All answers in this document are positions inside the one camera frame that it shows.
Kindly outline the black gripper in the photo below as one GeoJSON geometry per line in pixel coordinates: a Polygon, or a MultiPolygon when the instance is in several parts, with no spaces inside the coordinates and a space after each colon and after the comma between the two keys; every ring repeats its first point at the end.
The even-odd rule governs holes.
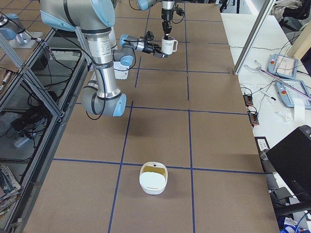
{"type": "Polygon", "coordinates": [[[147,54],[153,53],[153,56],[157,58],[167,58],[168,55],[160,52],[160,49],[161,49],[160,45],[151,43],[149,41],[145,41],[142,52],[147,54]]]}
{"type": "Polygon", "coordinates": [[[163,19],[162,28],[164,34],[170,34],[172,30],[171,20],[172,20],[172,9],[161,10],[161,18],[163,19]]]}

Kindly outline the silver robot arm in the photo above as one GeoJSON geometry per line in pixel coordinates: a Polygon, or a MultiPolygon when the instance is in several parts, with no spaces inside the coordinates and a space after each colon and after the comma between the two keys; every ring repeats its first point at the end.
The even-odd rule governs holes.
{"type": "Polygon", "coordinates": [[[115,7],[110,0],[42,0],[40,13],[45,24],[70,32],[80,28],[86,38],[95,72],[83,88],[81,100],[90,114],[119,117],[124,113],[126,95],[116,84],[114,62],[130,66],[136,50],[159,58],[168,55],[151,42],[151,32],[142,38],[122,35],[122,48],[113,49],[109,36],[115,24],[115,7]]]}
{"type": "Polygon", "coordinates": [[[140,10],[147,10],[157,3],[161,3],[162,29],[165,36],[171,33],[171,21],[173,19],[173,9],[175,2],[173,0],[137,0],[137,6],[140,10]]]}

